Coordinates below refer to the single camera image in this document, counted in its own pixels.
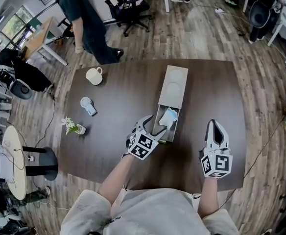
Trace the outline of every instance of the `black t-shirt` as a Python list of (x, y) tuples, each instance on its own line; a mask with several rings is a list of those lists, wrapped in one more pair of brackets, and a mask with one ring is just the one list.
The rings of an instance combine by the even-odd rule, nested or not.
[(105, 25), (88, 0), (56, 0), (56, 2), (71, 23), (82, 18), (84, 43), (105, 37)]

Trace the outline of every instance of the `white tissue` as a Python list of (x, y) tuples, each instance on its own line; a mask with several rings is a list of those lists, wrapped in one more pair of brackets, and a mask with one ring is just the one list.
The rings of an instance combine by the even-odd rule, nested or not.
[(163, 126), (167, 126), (167, 130), (171, 128), (173, 123), (177, 121), (178, 114), (171, 109), (170, 107), (165, 111), (163, 117), (159, 120), (159, 124)]

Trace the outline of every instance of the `white round table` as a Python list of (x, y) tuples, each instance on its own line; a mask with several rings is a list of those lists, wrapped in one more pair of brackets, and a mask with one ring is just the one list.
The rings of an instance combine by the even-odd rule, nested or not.
[(23, 154), (22, 140), (15, 127), (10, 125), (3, 136), (2, 145), (5, 146), (14, 157), (14, 178), (13, 182), (7, 182), (12, 194), (19, 200), (26, 195), (26, 173), (25, 157)]
[[(10, 125), (3, 136), (2, 145), (5, 146), (14, 158), (14, 177), (12, 182), (7, 182), (12, 194), (19, 200), (26, 195), (27, 176), (43, 175), (47, 180), (54, 180), (58, 174), (58, 162), (53, 150), (49, 147), (27, 147), (22, 143), (23, 138), (16, 128)], [(40, 153), (38, 166), (25, 166), (26, 152)]]

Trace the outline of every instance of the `dark wooden table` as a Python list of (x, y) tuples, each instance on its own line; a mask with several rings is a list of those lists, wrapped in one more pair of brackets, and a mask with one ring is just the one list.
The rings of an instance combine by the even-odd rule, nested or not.
[[(218, 181), (218, 189), (242, 187), (246, 154), (242, 96), (232, 62), (224, 61), (164, 59), (102, 65), (103, 82), (98, 86), (85, 78), (89, 68), (77, 70), (65, 116), (87, 131), (83, 136), (66, 136), (63, 127), (60, 168), (101, 183), (126, 152), (126, 137), (136, 121), (149, 114), (156, 116), (167, 65), (189, 69), (174, 142), (159, 144), (144, 161), (137, 159), (128, 187), (200, 192), (204, 176), (199, 150), (205, 145), (211, 119), (219, 121), (228, 132), (234, 156), (232, 172)], [(80, 106), (84, 96), (94, 101), (98, 111), (94, 117)], [(147, 131), (152, 131), (154, 119)]]

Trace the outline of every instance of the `white sleeve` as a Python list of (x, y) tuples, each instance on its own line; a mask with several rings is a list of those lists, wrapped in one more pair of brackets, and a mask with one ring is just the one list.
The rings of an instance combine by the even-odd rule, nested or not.
[(65, 217), (60, 235), (88, 234), (103, 229), (111, 219), (110, 208), (106, 198), (97, 192), (84, 190)]
[(202, 219), (211, 234), (239, 235), (239, 231), (226, 209), (220, 209)]

